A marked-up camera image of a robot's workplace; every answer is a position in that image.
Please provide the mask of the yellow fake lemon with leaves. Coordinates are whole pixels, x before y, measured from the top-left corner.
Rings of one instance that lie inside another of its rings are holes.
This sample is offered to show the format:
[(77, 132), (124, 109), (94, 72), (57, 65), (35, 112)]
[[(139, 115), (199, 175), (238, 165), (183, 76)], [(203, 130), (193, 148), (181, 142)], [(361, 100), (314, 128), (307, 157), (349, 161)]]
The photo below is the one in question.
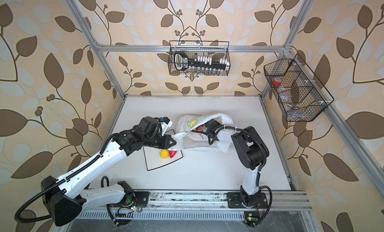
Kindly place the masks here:
[(169, 157), (169, 151), (168, 150), (162, 150), (160, 153), (160, 156), (162, 159), (167, 159)]

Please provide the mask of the red fake strawberry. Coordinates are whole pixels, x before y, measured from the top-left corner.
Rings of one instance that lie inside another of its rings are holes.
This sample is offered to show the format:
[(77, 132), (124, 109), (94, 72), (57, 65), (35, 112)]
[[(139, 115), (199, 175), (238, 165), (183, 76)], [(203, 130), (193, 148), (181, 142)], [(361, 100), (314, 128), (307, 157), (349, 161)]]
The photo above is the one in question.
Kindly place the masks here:
[(177, 154), (177, 151), (169, 151), (169, 157), (172, 159)]

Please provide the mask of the white plastic bag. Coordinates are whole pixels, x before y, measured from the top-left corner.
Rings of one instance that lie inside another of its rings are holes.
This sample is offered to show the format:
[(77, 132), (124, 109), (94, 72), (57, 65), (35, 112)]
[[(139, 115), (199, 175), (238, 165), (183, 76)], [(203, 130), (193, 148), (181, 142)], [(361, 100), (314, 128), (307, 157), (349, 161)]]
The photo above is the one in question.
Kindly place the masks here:
[(172, 136), (176, 145), (171, 150), (228, 153), (235, 133), (229, 129), (232, 125), (232, 118), (224, 113), (184, 115)]

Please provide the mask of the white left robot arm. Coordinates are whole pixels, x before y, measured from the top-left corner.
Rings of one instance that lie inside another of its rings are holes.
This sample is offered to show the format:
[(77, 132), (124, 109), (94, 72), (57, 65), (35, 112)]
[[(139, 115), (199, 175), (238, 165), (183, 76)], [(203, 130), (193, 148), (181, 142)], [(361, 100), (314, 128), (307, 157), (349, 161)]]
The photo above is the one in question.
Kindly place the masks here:
[[(167, 117), (145, 117), (130, 130), (111, 134), (101, 150), (87, 161), (58, 178), (45, 178), (41, 183), (42, 191), (16, 211), (15, 221), (34, 223), (52, 219), (56, 226), (61, 227), (86, 210), (120, 203), (127, 194), (133, 192), (126, 182), (91, 190), (86, 188), (87, 185), (108, 168), (143, 147), (167, 150), (175, 146), (176, 141), (166, 134), (172, 124)], [(24, 210), (39, 198), (43, 199), (49, 214), (24, 218)]]

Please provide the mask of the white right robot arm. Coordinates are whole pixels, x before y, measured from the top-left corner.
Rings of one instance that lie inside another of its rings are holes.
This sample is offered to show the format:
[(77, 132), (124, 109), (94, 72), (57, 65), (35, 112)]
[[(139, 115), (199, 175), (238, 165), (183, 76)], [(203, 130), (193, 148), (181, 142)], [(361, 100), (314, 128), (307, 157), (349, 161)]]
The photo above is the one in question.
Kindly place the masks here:
[(225, 126), (213, 119), (206, 122), (204, 126), (206, 127), (204, 135), (208, 137), (210, 145), (222, 141), (219, 138), (221, 132), (225, 130), (234, 132), (230, 137), (240, 162), (246, 168), (240, 193), (236, 197), (240, 201), (240, 206), (253, 209), (259, 205), (266, 205), (269, 209), (272, 203), (267, 202), (266, 194), (262, 190), (267, 190), (270, 196), (273, 195), (272, 190), (268, 186), (261, 186), (260, 178), (270, 152), (256, 129), (252, 126), (245, 129)]

